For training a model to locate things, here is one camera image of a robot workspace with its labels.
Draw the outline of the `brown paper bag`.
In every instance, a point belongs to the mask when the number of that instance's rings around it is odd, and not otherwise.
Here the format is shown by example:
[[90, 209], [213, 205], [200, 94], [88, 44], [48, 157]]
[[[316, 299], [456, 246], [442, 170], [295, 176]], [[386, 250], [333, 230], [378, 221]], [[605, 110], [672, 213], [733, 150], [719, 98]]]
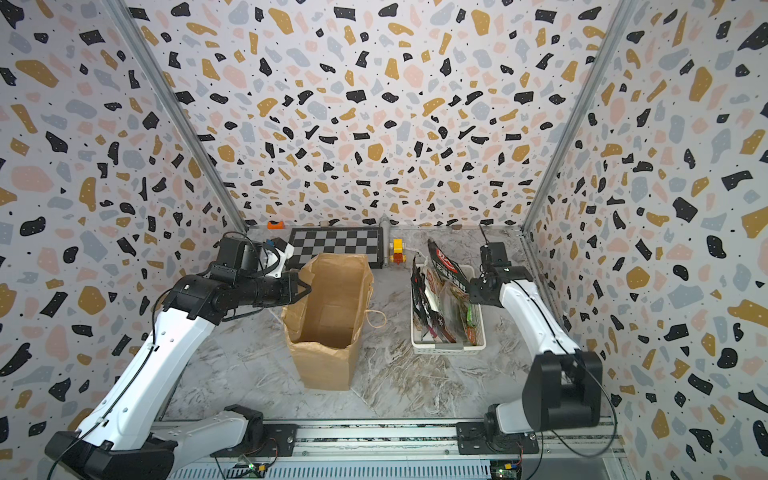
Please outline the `brown paper bag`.
[[354, 377], [374, 276], [361, 254], [322, 253], [299, 271], [311, 292], [283, 308], [287, 347], [308, 389], [347, 391]]

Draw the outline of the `white perforated plastic basket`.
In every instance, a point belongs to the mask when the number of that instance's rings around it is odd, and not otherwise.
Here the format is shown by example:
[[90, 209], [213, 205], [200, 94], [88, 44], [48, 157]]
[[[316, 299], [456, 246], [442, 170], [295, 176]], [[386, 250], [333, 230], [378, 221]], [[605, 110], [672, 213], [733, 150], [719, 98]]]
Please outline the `white perforated plastic basket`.
[[417, 354], [472, 355], [486, 347], [481, 307], [430, 261], [410, 267], [411, 344]]

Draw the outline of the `black red seasoning packet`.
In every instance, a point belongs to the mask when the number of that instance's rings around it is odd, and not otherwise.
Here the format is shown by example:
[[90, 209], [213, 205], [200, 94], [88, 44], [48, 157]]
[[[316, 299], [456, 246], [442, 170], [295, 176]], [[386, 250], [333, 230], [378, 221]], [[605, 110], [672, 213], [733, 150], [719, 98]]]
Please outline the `black red seasoning packet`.
[[411, 267], [410, 285], [413, 300], [412, 311], [416, 315], [419, 325], [437, 343], [455, 344], [456, 338], [446, 328], [444, 317], [433, 307], [430, 301], [426, 275], [416, 263], [413, 263]]

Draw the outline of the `green black seasoning packet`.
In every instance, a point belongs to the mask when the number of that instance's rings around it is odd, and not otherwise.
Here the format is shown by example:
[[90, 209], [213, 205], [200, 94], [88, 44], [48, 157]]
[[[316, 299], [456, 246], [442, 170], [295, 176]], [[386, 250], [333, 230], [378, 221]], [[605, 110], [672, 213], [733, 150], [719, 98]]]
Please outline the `green black seasoning packet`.
[[440, 277], [443, 280], [450, 281], [462, 292], [467, 294], [470, 280], [464, 274], [459, 264], [451, 260], [433, 239], [427, 241], [427, 247], [433, 268]]

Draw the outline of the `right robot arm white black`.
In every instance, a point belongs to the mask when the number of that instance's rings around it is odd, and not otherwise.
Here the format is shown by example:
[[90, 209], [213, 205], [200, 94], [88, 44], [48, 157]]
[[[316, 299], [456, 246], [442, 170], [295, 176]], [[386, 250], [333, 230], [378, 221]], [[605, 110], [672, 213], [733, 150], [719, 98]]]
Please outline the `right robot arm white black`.
[[597, 426], [604, 396], [600, 357], [557, 324], [533, 276], [512, 265], [503, 243], [489, 242], [480, 252], [481, 275], [469, 281], [470, 302], [506, 310], [532, 358], [521, 397], [488, 409], [488, 444], [499, 449], [522, 434]]

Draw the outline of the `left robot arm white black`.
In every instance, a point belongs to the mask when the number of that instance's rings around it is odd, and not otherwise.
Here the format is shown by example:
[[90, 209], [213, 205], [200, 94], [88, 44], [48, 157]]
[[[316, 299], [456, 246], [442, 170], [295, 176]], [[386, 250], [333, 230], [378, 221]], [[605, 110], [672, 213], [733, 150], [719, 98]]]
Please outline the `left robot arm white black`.
[[158, 299], [150, 335], [105, 398], [75, 429], [48, 441], [54, 467], [79, 479], [166, 479], [214, 453], [260, 447], [263, 415], [239, 405], [178, 429], [153, 424], [192, 355], [216, 326], [238, 319], [237, 308], [287, 306], [310, 293], [286, 267], [293, 253], [280, 238], [256, 243], [225, 233], [203, 272], [182, 277]]

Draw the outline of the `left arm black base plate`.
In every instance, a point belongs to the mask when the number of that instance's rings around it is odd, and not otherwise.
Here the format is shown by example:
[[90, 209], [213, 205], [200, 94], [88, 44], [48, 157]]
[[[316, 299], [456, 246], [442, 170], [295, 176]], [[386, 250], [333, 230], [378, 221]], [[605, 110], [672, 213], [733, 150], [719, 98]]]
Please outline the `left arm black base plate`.
[[290, 423], [267, 423], [249, 428], [244, 439], [234, 447], [218, 450], [213, 458], [224, 457], [291, 457], [299, 426]]

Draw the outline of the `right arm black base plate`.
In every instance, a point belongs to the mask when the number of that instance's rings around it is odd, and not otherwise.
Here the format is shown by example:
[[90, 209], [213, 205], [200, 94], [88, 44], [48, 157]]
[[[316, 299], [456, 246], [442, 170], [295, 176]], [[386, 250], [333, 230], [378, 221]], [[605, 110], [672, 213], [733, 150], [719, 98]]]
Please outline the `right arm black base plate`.
[[503, 434], [485, 422], [459, 422], [455, 425], [461, 455], [538, 454], [540, 445], [533, 433]]

